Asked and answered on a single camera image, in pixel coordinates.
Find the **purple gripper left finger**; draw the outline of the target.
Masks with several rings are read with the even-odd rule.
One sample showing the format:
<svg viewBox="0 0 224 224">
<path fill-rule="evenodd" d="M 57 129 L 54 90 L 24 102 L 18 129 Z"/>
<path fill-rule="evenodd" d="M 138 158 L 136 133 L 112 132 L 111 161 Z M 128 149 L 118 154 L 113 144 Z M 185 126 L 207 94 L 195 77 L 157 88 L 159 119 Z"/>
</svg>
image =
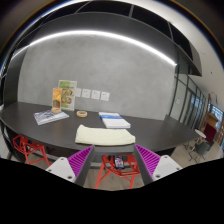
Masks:
<svg viewBox="0 0 224 224">
<path fill-rule="evenodd" d="M 46 171 L 61 177 L 67 181 L 75 183 L 80 176 L 86 162 L 91 162 L 91 154 L 94 146 L 89 146 L 70 157 L 60 157 L 53 164 L 51 164 Z"/>
</svg>

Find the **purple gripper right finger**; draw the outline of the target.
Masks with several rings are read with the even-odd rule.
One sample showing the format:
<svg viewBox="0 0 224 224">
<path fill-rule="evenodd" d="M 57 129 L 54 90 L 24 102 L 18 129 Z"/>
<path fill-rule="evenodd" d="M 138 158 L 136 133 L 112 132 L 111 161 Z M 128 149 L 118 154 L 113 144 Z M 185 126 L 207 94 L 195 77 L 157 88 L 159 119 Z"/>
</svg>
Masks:
<svg viewBox="0 0 224 224">
<path fill-rule="evenodd" d="M 168 155 L 160 156 L 140 145 L 135 145 L 135 149 L 153 181 L 159 180 L 182 169 L 182 167 Z"/>
</svg>

